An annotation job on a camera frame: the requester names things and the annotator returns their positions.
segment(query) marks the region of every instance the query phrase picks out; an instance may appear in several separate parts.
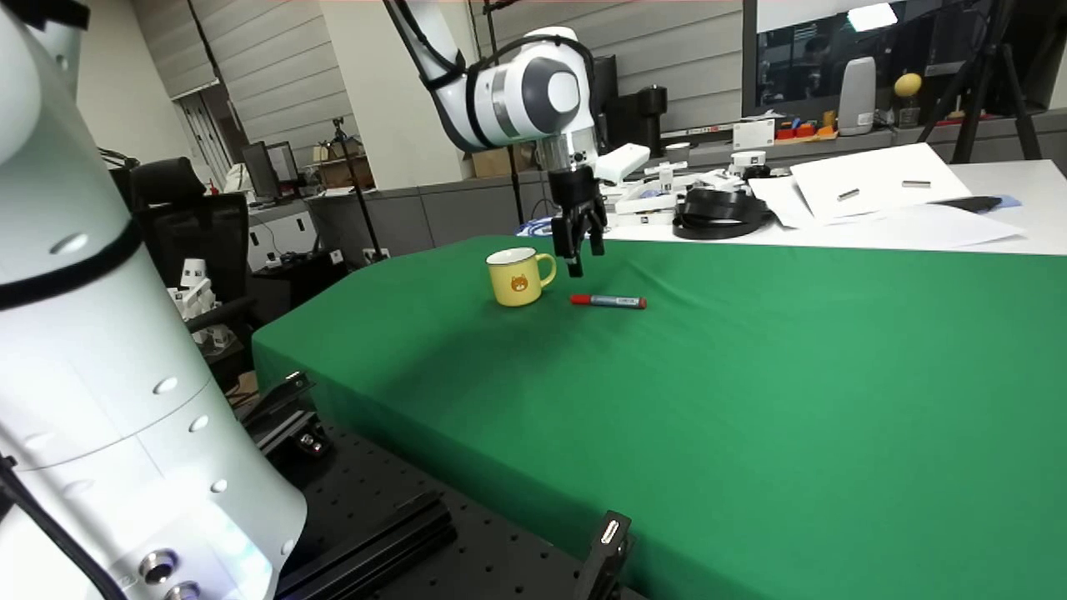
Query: wall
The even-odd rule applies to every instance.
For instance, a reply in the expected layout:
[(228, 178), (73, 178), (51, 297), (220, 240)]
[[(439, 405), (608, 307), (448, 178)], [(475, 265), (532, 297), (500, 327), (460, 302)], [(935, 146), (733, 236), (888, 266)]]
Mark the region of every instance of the wall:
[(757, 0), (757, 35), (797, 28), (806, 22), (827, 22), (833, 13), (848, 13), (853, 7), (866, 7), (876, 0)]
[(148, 55), (155, 57), (168, 96), (191, 96), (216, 84), (207, 47), (186, 0), (129, 0)]
[(129, 0), (93, 0), (77, 108), (96, 142), (148, 162), (193, 157), (191, 134), (148, 55)]
[(297, 168), (310, 170), (310, 146), (335, 136), (335, 116), (357, 134), (317, 0), (193, 0), (193, 7), (246, 142), (292, 144)]
[[(465, 179), (465, 154), (448, 142), (383, 3), (320, 0), (320, 7), (376, 188)], [(439, 12), (460, 52), (475, 57), (467, 3), (439, 0)]]
[[(539, 174), (519, 174), (523, 213), (548, 216), (555, 212), (548, 179)], [(285, 216), (306, 212), (324, 248), (339, 250), (350, 265), (363, 265), (369, 233), (363, 227), (362, 204), (354, 196), (285, 204), (253, 212), (253, 224), (279, 224)], [(510, 179), (465, 179), (439, 188), (409, 188), (368, 193), (368, 212), (380, 248), (390, 257), (435, 250), (472, 236), (513, 236), (513, 193)]]
[(665, 130), (742, 116), (742, 0), (523, 0), (496, 13), (500, 47), (537, 28), (573, 28), (596, 57), (617, 57), (622, 94), (667, 86)]
[(1056, 86), (1050, 108), (1067, 108), (1067, 55), (1062, 59)]

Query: paper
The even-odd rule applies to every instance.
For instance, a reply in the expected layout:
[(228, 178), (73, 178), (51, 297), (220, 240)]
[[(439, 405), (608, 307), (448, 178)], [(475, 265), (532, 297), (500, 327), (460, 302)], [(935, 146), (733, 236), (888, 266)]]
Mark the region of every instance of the paper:
[(775, 212), (781, 227), (802, 230), (802, 227), (814, 224), (811, 212), (803, 208), (803, 202), (797, 193), (797, 179), (795, 178), (749, 179), (749, 188)]
[(328, 192), (320, 192), (324, 196), (350, 196), (354, 193), (354, 188), (328, 188)]
[(991, 216), (963, 213), (955, 208), (903, 208), (876, 216), (851, 220), (848, 227), (819, 227), (802, 233), (811, 243), (827, 248), (924, 248), (924, 250), (963, 250), (986, 248), (998, 240), (1023, 236)]
[(673, 212), (677, 192), (665, 179), (622, 185), (622, 188), (608, 188), (605, 202), (615, 208), (615, 213), (653, 213), (653, 212)]
[(970, 196), (960, 178), (927, 144), (802, 163), (795, 168), (795, 179), (819, 224)]

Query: green tablecloth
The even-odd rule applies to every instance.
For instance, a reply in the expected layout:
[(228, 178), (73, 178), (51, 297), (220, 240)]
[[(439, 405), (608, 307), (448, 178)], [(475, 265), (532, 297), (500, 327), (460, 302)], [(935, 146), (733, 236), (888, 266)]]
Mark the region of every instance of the green tablecloth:
[(577, 558), (632, 513), (651, 598), (1067, 598), (1067, 259), (608, 243), (500, 312), (510, 243), (354, 273), (258, 363)]

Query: black cable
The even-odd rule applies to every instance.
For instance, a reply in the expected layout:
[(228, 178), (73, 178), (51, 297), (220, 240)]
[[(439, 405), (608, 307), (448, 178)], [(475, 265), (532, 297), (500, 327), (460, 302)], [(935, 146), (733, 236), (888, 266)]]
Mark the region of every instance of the black cable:
[(215, 47), (209, 47), (209, 39), (207, 39), (207, 35), (205, 35), (205, 22), (199, 22), (196, 3), (186, 0), (186, 12), (191, 12), (191, 22), (193, 22), (193, 29), (196, 29), (196, 39), (199, 39), (199, 47), (205, 47), (205, 57), (207, 57), (209, 73), (228, 86), (225, 69), (220, 69), (220, 59), (216, 59)]
[(543, 212), (543, 208), (548, 208), (548, 202), (539, 196), (539, 202), (532, 208), (528, 220), (543, 220), (543, 216), (549, 216), (549, 213), (537, 216), (537, 212)]
[(495, 146), (495, 142), (489, 142), (488, 130), (480, 126), (477, 100), (475, 100), (480, 69), (484, 69), (484, 59), (477, 59), (477, 64), (467, 69), (467, 120), (472, 120), (472, 130), (475, 130), (477, 144), (480, 144), (480, 146)]
[(495, 52), (495, 57), (484, 57), (484, 59), (472, 64), (472, 67), (467, 67), (467, 79), (477, 79), (480, 69), (496, 67), (500, 57), (506, 57), (506, 55), (513, 55), (513, 52), (519, 52), (519, 47), (532, 47), (532, 43), (570, 47), (570, 52), (587, 64), (587, 77), (593, 77), (593, 52), (589, 52), (589, 47), (583, 47), (583, 43), (577, 43), (577, 39), (570, 39), (570, 36), (519, 36), (519, 39)]
[(419, 29), (419, 25), (415, 22), (407, 0), (393, 0), (393, 7), (399, 12), (407, 29), (415, 35), (415, 39), (430, 55), (430, 59), (443, 69), (443, 73), (454, 73), (460, 69), (465, 73), (465, 55), (457, 55), (457, 64), (450, 64), (443, 55), (436, 55), (436, 47), (426, 39), (426, 35)]
[(80, 289), (87, 283), (96, 283), (100, 277), (127, 265), (136, 250), (141, 250), (141, 233), (136, 233), (136, 224), (129, 220), (118, 240), (111, 240), (100, 254), (80, 265), (67, 265), (39, 277), (0, 283), (0, 312), (39, 305), (39, 302)]
[(477, 52), (477, 57), (488, 57), (488, 52), (480, 47), (480, 35), (475, 35), (475, 52)]
[(390, 13), (390, 22), (393, 22), (393, 28), (396, 28), (396, 35), (399, 35), (399, 43), (405, 43), (407, 55), (415, 57), (415, 67), (417, 67), (423, 86), (426, 86), (430, 96), (435, 96), (435, 108), (436, 108), (439, 123), (443, 123), (443, 134), (448, 134), (460, 149), (480, 149), (477, 144), (472, 144), (467, 136), (457, 134), (454, 120), (448, 116), (448, 109), (443, 109), (439, 96), (436, 96), (439, 86), (448, 86), (448, 84), (454, 84), (454, 79), (460, 79), (460, 77), (467, 73), (465, 55), (457, 52), (457, 59), (460, 59), (460, 64), (448, 67), (436, 79), (430, 79), (430, 77), (426, 77), (426, 67), (423, 67), (417, 57), (419, 57), (419, 52), (426, 52), (430, 57), (435, 57), (436, 52), (426, 47), (426, 43), (430, 43), (426, 35), (417, 29), (407, 0), (387, 0), (387, 13)]
[[(495, 64), (496, 64), (496, 22), (495, 22), (495, 12), (500, 7), (489, 7), (489, 0), (484, 3), (484, 13), (488, 13), (488, 28), (489, 28), (489, 52), (495, 52)], [(519, 192), (519, 168), (513, 162), (513, 146), (506, 146), (506, 168), (510, 168), (510, 196), (513, 196), (513, 213), (519, 220), (519, 227), (528, 227), (523, 220), (523, 192)]]
[(24, 482), (13, 475), (13, 462), (0, 458), (0, 493), (20, 508), (45, 534), (69, 558), (80, 573), (100, 590), (105, 600), (124, 600), (124, 590), (111, 573), (35, 499)]
[(69, 0), (0, 0), (13, 16), (20, 16), (26, 28), (45, 29), (51, 22), (91, 29), (91, 7), (69, 3)]
[(362, 192), (357, 163), (354, 163), (354, 154), (347, 149), (347, 134), (339, 130), (339, 123), (343, 123), (343, 116), (335, 120), (335, 144), (339, 144), (339, 154), (343, 154), (343, 163), (347, 163), (347, 178), (354, 179), (354, 193), (357, 193), (357, 204), (362, 204), (362, 213), (363, 213), (363, 227), (368, 227), (369, 248), (374, 248), (374, 265), (380, 265), (383, 250), (380, 250), (380, 240), (376, 240), (376, 230), (374, 230), (374, 220), (369, 220), (369, 208), (368, 208), (368, 196)]

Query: office chair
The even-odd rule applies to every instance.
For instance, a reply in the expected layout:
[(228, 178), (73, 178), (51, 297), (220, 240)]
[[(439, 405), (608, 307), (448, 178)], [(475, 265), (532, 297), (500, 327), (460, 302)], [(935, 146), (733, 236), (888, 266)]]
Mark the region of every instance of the office chair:
[(246, 293), (246, 204), (245, 193), (196, 196), (134, 213), (136, 230), (168, 286), (181, 283), (186, 257), (207, 259), (216, 312), (186, 319), (191, 335), (207, 327), (230, 327), (228, 347), (205, 347), (215, 380), (228, 390), (249, 370), (249, 335), (258, 327), (253, 302)]
[(602, 149), (611, 154), (625, 144), (639, 144), (651, 146), (653, 157), (665, 157), (662, 116), (667, 113), (667, 86), (622, 94), (617, 57), (596, 57), (589, 77)]
[(205, 196), (205, 185), (186, 157), (134, 168), (129, 174), (129, 213), (156, 204), (193, 204)]
[(129, 208), (134, 213), (134, 170), (141, 168), (136, 157), (127, 157), (127, 154), (118, 154), (118, 149), (108, 149), (108, 146), (96, 146), (105, 163), (108, 163), (108, 174), (113, 179), (113, 188), (119, 192), (124, 204)]

